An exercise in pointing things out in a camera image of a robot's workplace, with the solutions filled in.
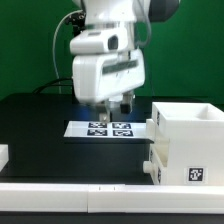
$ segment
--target green wall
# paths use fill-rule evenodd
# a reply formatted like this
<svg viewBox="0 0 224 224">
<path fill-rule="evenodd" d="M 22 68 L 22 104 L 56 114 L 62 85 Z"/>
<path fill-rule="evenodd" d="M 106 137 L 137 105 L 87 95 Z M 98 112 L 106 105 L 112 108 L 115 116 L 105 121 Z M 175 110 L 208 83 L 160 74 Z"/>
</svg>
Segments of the green wall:
<svg viewBox="0 0 224 224">
<path fill-rule="evenodd" d="M 0 98 L 32 92 L 55 79 L 54 31 L 61 18 L 73 10 L 71 0 L 1 1 Z M 174 17 L 153 24 L 151 44 L 144 49 L 146 84 L 136 93 L 208 97 L 224 104 L 223 12 L 223 0 L 182 0 Z M 71 26 L 63 26 L 56 48 L 61 77 L 71 76 L 71 37 Z"/>
</svg>

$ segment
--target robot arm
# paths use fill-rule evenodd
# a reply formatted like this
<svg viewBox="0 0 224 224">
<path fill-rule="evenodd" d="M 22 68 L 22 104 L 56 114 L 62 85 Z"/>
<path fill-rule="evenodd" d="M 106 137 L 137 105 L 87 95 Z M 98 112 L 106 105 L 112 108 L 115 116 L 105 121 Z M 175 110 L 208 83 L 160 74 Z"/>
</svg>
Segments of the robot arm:
<svg viewBox="0 0 224 224">
<path fill-rule="evenodd" d="M 122 96 L 121 109 L 131 111 L 132 93 L 145 81 L 144 60 L 136 46 L 137 21 L 163 21 L 179 0 L 73 0 L 86 12 L 87 29 L 70 43 L 73 80 L 81 103 L 102 106 L 111 97 Z M 100 120 L 109 121 L 109 108 Z"/>
</svg>

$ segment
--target black table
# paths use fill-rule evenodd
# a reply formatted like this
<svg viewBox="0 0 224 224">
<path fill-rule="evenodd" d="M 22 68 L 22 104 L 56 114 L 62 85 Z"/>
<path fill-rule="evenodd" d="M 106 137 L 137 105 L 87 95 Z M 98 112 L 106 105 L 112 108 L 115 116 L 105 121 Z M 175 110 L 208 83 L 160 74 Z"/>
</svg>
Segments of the black table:
<svg viewBox="0 0 224 224">
<path fill-rule="evenodd" d="M 183 99 L 139 97 L 133 112 L 113 121 L 145 122 L 153 101 Z M 70 95 L 14 94 L 0 102 L 0 143 L 9 145 L 2 183 L 152 184 L 142 172 L 150 141 L 64 138 L 68 121 L 97 121 L 91 106 Z M 223 215 L 84 214 L 1 212 L 0 223 L 223 223 Z"/>
</svg>

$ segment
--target cable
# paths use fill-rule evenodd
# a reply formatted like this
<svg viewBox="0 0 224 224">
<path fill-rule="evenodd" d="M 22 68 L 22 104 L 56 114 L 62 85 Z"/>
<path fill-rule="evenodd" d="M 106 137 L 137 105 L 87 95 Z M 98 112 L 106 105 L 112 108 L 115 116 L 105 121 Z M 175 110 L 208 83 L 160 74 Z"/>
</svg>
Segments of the cable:
<svg viewBox="0 0 224 224">
<path fill-rule="evenodd" d="M 137 44 L 139 47 L 144 48 L 144 47 L 146 47 L 146 46 L 149 44 L 149 42 L 150 42 L 150 40 L 151 40 L 152 29 L 151 29 L 151 24 L 150 24 L 149 17 L 146 15 L 145 10 L 143 9 L 143 6 L 142 6 L 140 0 L 137 0 L 137 2 L 138 2 L 138 5 L 139 5 L 139 7 L 140 7 L 141 13 L 142 13 L 142 15 L 143 15 L 143 17 L 144 17 L 144 19 L 145 19 L 146 29 L 147 29 L 147 34 L 148 34 L 148 35 L 147 35 L 147 38 L 146 38 L 145 41 L 137 41 L 136 44 Z"/>
<path fill-rule="evenodd" d="M 41 93 L 44 89 L 48 88 L 48 87 L 52 87 L 52 86 L 72 86 L 72 85 L 62 85 L 60 84 L 60 82 L 62 81 L 73 81 L 72 78 L 60 78 L 60 79 L 56 79 L 56 80 L 53 80 L 51 82 L 48 82 L 47 84 L 43 85 L 43 86 L 40 86 L 38 88 L 36 88 L 33 93 L 34 94 L 39 94 Z"/>
<path fill-rule="evenodd" d="M 61 28 L 61 25 L 63 24 L 63 22 L 65 21 L 65 19 L 68 17 L 68 16 L 71 16 L 72 14 L 74 13 L 77 13 L 77 12 L 82 12 L 82 10 L 76 10 L 76 11 L 73 11 L 69 14 L 67 14 L 58 24 L 55 32 L 54 32 L 54 38 L 53 38 L 53 46 L 52 46 L 52 57 L 53 57 L 53 64 L 54 64 L 54 70 L 55 70 L 55 74 L 56 74 L 56 78 L 57 79 L 60 79 L 60 76 L 59 76 L 59 73 L 58 73 L 58 68 L 57 68 L 57 63 L 56 63 L 56 56 L 55 56 L 55 46 L 56 46 L 56 40 L 57 40 L 57 36 L 58 36 L 58 31 L 59 29 Z"/>
</svg>

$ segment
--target white box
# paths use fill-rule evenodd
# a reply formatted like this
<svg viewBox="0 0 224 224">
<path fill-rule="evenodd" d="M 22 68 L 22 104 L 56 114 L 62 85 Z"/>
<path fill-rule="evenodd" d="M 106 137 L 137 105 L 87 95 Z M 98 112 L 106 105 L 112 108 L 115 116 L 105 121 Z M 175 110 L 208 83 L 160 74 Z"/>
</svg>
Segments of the white box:
<svg viewBox="0 0 224 224">
<path fill-rule="evenodd" d="M 203 103 L 153 103 L 147 121 L 154 184 L 224 185 L 224 113 Z"/>
</svg>

